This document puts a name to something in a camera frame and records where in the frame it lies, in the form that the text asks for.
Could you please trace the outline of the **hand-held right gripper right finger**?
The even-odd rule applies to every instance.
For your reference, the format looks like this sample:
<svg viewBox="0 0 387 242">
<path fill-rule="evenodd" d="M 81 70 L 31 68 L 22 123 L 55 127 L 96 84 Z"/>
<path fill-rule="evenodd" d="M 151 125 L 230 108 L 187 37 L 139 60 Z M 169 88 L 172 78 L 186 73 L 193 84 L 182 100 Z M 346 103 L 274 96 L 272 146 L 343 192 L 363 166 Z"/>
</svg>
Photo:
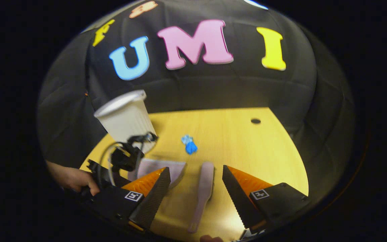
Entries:
<svg viewBox="0 0 387 242">
<path fill-rule="evenodd" d="M 309 197 L 287 183 L 272 185 L 228 165 L 222 180 L 244 228 L 274 230 L 296 219 Z"/>
</svg>

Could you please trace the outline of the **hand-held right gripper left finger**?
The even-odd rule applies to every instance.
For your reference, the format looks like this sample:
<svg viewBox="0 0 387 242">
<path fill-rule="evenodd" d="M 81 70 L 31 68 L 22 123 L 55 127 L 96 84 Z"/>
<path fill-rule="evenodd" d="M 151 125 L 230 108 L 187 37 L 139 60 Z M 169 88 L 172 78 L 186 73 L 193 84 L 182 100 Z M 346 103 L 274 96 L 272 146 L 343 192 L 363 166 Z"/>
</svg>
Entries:
<svg viewBox="0 0 387 242">
<path fill-rule="evenodd" d="M 157 179 L 148 194 L 110 185 L 89 200 L 90 210 L 116 227 L 149 230 L 171 182 L 169 167 L 152 174 Z"/>
</svg>

